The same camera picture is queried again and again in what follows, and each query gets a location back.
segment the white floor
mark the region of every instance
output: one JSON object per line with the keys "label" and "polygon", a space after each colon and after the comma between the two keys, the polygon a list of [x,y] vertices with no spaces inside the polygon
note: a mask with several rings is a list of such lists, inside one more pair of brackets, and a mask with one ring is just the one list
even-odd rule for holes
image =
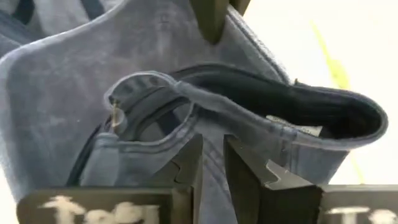
{"label": "white floor", "polygon": [[[341,60],[351,89],[376,100],[388,113],[387,134],[374,144],[355,150],[367,184],[398,184],[395,165],[398,132],[395,98],[398,87],[398,14],[395,1],[251,0],[245,20],[271,49],[293,78],[310,85],[334,87],[323,54],[310,27],[320,29],[328,49]],[[349,159],[331,184],[359,184]],[[17,223],[15,205],[0,173],[1,223]]]}

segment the yellow line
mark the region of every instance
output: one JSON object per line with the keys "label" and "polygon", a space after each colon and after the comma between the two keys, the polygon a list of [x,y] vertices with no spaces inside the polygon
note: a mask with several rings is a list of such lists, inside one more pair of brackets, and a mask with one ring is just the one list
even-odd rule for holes
{"label": "yellow line", "polygon": [[[331,73],[331,79],[333,80],[333,82],[335,83],[335,85],[342,89],[342,90],[349,90],[349,79],[348,76],[345,72],[344,67],[342,66],[342,64],[340,63],[339,60],[333,59],[333,57],[329,54],[329,51],[326,47],[326,43],[323,40],[323,37],[320,33],[320,31],[318,30],[317,26],[315,25],[315,23],[313,21],[310,21],[311,26],[312,26],[312,30],[315,33],[315,36],[317,37],[318,43],[322,49],[322,52],[326,58],[326,64],[328,65],[329,71]],[[364,180],[364,176],[363,173],[356,161],[355,158],[355,154],[353,151],[351,151],[351,153],[348,155],[351,158],[351,163],[354,167],[354,170],[356,172],[356,175],[358,176],[359,182],[361,184],[365,183]]]}

